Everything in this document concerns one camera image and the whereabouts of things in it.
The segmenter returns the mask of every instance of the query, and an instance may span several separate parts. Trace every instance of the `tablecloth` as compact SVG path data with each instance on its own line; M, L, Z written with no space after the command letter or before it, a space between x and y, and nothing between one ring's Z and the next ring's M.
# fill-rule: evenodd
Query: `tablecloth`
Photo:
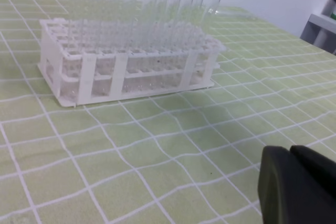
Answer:
M335 56L244 15L215 18L214 87L60 107L38 19L67 5L0 0L1 224L259 224L265 145L336 159Z

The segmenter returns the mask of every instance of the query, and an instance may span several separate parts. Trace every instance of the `test tube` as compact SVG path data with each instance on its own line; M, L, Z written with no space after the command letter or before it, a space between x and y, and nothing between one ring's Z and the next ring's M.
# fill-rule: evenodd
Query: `test tube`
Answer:
M156 7L154 11L154 20L156 24L153 27L153 39L150 46L158 50L162 47L163 42L166 6L167 0L156 0Z
M103 38L106 49L115 51L118 20L120 18L120 0L105 0L103 18Z
M87 31L85 47L95 51L100 47L101 21L103 18L104 0L88 0Z
M201 20L201 28L202 28L203 33L208 32L209 27L211 25L211 21L219 7L220 2L221 0L208 0L202 20Z
M186 24L190 21L191 6L193 0L181 0L178 13L175 18L174 34L172 36L171 46L180 49L185 44L184 33Z
M180 0L167 0L165 12L165 28L164 28L164 47L171 49L171 40L173 36L173 29L175 26L175 18L179 11Z
M141 46L142 49L148 50L152 35L152 28L154 25L156 0L143 0L140 16L138 18L136 45Z
M123 50L128 50L131 43L136 10L137 0L123 0L121 22L118 25L119 45Z
M187 48L195 46L195 33L199 28L203 16L204 9L202 8L203 0L193 0L190 14L189 29L185 32L184 40Z
M69 4L67 50L76 50L81 52L83 45L85 0L70 0Z

